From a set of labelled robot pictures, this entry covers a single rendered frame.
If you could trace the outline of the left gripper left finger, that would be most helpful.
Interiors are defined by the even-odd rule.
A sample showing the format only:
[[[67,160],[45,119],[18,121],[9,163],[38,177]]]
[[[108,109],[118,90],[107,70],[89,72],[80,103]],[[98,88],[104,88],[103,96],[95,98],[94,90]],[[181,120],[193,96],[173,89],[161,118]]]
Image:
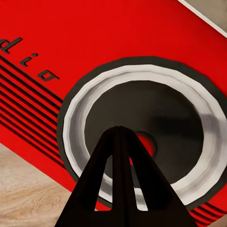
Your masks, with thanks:
[[[110,211],[95,210],[108,157],[113,156]],[[103,132],[55,227],[126,227],[119,127]]]

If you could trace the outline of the radio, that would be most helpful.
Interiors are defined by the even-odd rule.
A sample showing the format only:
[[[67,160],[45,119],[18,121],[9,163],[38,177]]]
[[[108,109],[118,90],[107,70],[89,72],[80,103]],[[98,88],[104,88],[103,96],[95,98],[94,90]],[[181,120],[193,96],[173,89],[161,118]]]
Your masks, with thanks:
[[[73,192],[115,126],[199,227],[224,217],[227,33],[184,0],[0,0],[0,143]],[[95,210],[112,192],[111,155]]]

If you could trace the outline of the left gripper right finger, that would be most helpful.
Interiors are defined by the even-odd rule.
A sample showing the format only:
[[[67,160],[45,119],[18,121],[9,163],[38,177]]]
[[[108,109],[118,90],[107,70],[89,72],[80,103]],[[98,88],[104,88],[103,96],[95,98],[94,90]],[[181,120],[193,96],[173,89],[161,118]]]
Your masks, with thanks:
[[[137,134],[119,126],[126,227],[199,227]],[[148,211],[137,208],[131,165]]]

